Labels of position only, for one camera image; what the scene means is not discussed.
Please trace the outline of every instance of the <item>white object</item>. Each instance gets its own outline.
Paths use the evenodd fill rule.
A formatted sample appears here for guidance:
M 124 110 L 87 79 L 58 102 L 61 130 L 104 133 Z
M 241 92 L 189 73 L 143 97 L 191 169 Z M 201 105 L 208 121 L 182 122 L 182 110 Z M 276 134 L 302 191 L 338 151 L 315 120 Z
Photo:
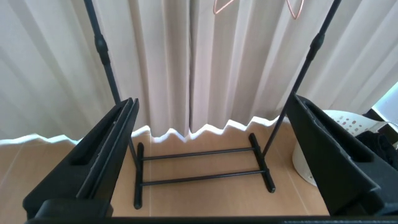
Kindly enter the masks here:
M 375 133 L 387 123 L 385 121 L 375 121 L 346 111 L 325 110 L 324 112 L 353 136 L 357 136 L 365 131 Z M 299 143 L 296 144 L 293 152 L 293 165 L 304 180 L 317 186 Z

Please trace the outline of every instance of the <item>pink wire hanger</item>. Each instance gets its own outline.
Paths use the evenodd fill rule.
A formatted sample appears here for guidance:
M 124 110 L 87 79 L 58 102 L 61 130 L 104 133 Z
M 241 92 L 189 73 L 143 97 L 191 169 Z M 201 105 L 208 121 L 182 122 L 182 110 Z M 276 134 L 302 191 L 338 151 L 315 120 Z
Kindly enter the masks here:
M 301 10 L 303 9 L 304 0 L 301 0 L 300 9 L 298 10 L 297 15 L 294 14 L 293 9 L 292 9 L 292 6 L 290 5 L 289 0 L 286 0 L 286 2 L 287 2 L 287 7 L 289 7 L 289 11 L 290 11 L 290 13 L 291 13 L 293 19 L 294 19 L 294 20 L 298 19 L 299 16 L 300 16 L 300 14 L 301 14 Z
M 229 4 L 231 4 L 234 0 L 230 0 L 228 3 L 226 3 L 223 7 L 221 7 L 219 10 L 216 11 L 217 7 L 217 0 L 214 0 L 214 5 L 213 5 L 213 13 L 214 15 L 217 15 L 219 12 L 221 12 L 225 7 L 227 7 Z

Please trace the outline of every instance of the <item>wooden floor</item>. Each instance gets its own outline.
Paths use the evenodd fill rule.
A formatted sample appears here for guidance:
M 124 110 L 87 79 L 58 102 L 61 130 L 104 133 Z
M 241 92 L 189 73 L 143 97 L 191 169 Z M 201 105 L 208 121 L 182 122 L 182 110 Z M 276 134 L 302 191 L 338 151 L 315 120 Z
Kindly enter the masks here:
M 183 152 L 249 147 L 248 136 L 255 133 L 264 147 L 272 127 L 251 123 L 246 131 L 227 126 L 222 135 L 205 131 L 194 140 L 183 142 L 171 134 L 162 142 L 150 132 L 135 138 L 142 142 L 145 156 Z M 261 175 L 245 175 L 201 180 L 181 184 L 144 187 L 143 206 L 135 210 L 135 168 L 127 151 L 113 194 L 114 216 L 241 216 L 241 215 L 327 215 L 318 189 L 304 181 L 294 170 L 292 152 L 296 143 L 292 128 L 283 124 L 266 162 L 276 185 L 270 194 Z M 0 146 L 0 223 L 23 223 L 23 198 L 74 147 L 69 141 L 47 144 L 40 140 Z M 218 174 L 258 169 L 251 151 L 212 156 L 147 161 L 144 181 L 195 175 Z

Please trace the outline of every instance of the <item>perforated basket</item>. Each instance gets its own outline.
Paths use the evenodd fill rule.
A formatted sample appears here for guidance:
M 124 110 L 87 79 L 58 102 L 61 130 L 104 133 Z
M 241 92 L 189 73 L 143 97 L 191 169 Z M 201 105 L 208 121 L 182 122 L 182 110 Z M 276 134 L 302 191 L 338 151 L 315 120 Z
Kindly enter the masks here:
M 325 110 L 324 112 L 353 136 L 357 136 L 368 130 L 375 133 L 386 124 L 386 122 L 383 121 L 375 121 L 346 111 Z M 314 186 L 317 185 L 312 177 L 299 143 L 296 144 L 293 152 L 293 165 L 301 177 L 310 184 Z

